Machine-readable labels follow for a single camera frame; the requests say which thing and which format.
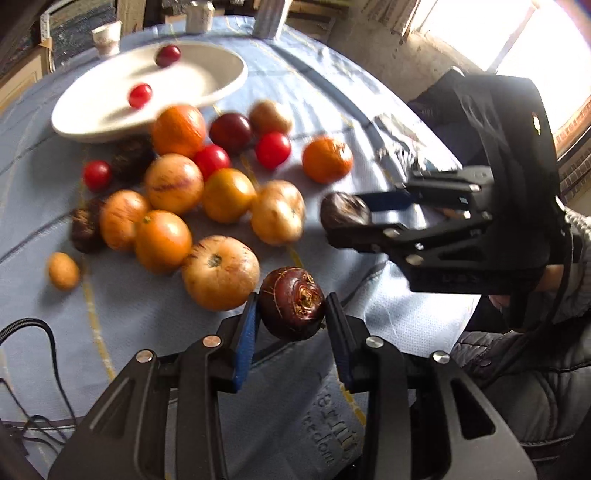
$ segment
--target table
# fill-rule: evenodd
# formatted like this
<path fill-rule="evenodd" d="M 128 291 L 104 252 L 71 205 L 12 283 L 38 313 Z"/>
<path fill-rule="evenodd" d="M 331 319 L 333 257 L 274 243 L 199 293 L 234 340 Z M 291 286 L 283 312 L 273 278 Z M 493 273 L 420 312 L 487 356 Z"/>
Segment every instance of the table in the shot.
<path fill-rule="evenodd" d="M 409 292 L 398 268 L 383 255 L 329 247 L 318 209 L 333 189 L 387 189 L 404 178 L 415 158 L 427 168 L 442 170 L 458 168 L 458 162 L 401 100 L 360 67 L 288 27 L 277 42 L 255 40 L 250 37 L 252 24 L 252 18 L 217 17 L 210 33 L 195 38 L 235 50 L 249 69 L 245 85 L 204 108 L 204 117 L 209 122 L 219 111 L 247 112 L 259 98 L 288 105 L 296 122 L 288 163 L 271 175 L 258 168 L 249 153 L 245 162 L 235 160 L 237 168 L 250 171 L 259 182 L 273 176 L 298 186 L 308 215 L 306 233 L 295 250 L 323 290 L 337 292 L 346 311 L 364 318 L 372 334 L 417 355 L 449 351 L 478 297 Z M 122 51 L 171 41 L 183 30 L 182 24 L 149 28 L 124 37 Z M 181 351 L 214 332 L 233 313 L 198 307 L 184 291 L 179 274 L 155 277 L 132 255 L 103 251 L 82 256 L 69 245 L 69 212 L 81 195 L 88 196 L 80 187 L 83 163 L 110 158 L 113 146 L 78 144 L 57 136 L 51 111 L 62 92 L 99 62 L 94 49 L 71 59 L 28 90 L 0 119 L 0 327 L 25 316 L 50 324 L 60 374 L 77 416 L 88 411 L 136 351 Z M 307 179 L 299 166 L 304 146 L 323 133 L 346 141 L 355 156 L 352 174 L 328 187 Z M 387 218 L 415 228 L 437 220 L 434 212 L 419 207 Z M 217 225 L 200 211 L 187 217 L 194 239 L 221 233 L 249 245 L 261 262 L 261 279 L 277 267 L 293 264 L 293 252 L 262 244 L 245 222 Z M 69 294 L 48 285 L 45 263 L 54 251 L 73 254 L 83 267 L 82 286 Z M 262 327 L 257 351 L 243 390 L 220 398 L 230 477 L 332 478 L 361 451 L 366 397 L 349 395 L 338 382 L 326 331 L 306 342 L 283 345 Z M 42 332 L 24 330 L 7 341 L 0 350 L 0 372 L 30 414 L 68 418 Z M 327 412 L 344 430 L 332 430 Z M 23 420 L 3 387 L 0 417 Z M 29 447 L 31 461 L 46 474 L 52 453 L 42 446 Z M 174 470 L 171 462 L 170 458 L 169 473 Z"/>

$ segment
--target white plate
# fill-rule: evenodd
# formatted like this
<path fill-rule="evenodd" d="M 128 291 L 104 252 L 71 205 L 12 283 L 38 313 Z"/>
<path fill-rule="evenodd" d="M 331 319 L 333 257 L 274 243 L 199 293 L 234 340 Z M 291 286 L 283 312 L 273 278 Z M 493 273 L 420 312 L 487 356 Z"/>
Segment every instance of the white plate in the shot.
<path fill-rule="evenodd" d="M 62 137 L 107 142 L 148 131 L 168 105 L 207 106 L 238 90 L 248 69 L 234 52 L 209 43 L 175 41 L 179 61 L 160 68 L 154 63 L 164 44 L 151 44 L 117 55 L 86 72 L 60 97 L 51 124 Z M 152 87 L 152 98 L 138 110 L 127 101 L 139 83 Z"/>

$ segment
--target brown potato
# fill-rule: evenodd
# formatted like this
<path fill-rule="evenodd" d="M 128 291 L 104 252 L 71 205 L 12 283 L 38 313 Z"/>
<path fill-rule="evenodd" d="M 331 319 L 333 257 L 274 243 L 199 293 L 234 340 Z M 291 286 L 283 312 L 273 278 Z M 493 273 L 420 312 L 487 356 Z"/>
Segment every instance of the brown potato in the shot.
<path fill-rule="evenodd" d="M 51 254 L 47 260 L 47 274 L 55 288 L 72 290 L 80 281 L 80 269 L 72 258 L 62 252 Z"/>
<path fill-rule="evenodd" d="M 252 202 L 251 226 L 257 237 L 268 245 L 296 242 L 302 236 L 306 221 L 306 204 L 292 183 L 272 180 Z"/>
<path fill-rule="evenodd" d="M 273 100 L 261 100 L 255 103 L 248 114 L 248 120 L 259 136 L 271 132 L 287 135 L 294 126 L 294 118 L 290 110 Z"/>

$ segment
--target white cup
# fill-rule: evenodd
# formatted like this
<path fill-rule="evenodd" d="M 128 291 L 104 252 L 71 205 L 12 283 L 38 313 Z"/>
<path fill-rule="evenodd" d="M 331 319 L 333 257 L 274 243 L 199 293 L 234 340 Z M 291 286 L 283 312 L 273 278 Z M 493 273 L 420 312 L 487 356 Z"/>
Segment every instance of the white cup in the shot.
<path fill-rule="evenodd" d="M 101 25 L 92 31 L 92 40 L 100 57 L 110 57 L 119 53 L 121 40 L 121 20 Z"/>

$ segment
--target window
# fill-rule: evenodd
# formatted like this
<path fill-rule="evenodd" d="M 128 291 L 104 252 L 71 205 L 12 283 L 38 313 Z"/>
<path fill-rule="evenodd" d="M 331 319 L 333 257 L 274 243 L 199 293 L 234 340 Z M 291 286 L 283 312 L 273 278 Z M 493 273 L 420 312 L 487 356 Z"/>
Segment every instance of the window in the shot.
<path fill-rule="evenodd" d="M 421 32 L 482 70 L 530 78 L 555 140 L 591 101 L 591 48 L 554 0 L 437 0 Z"/>

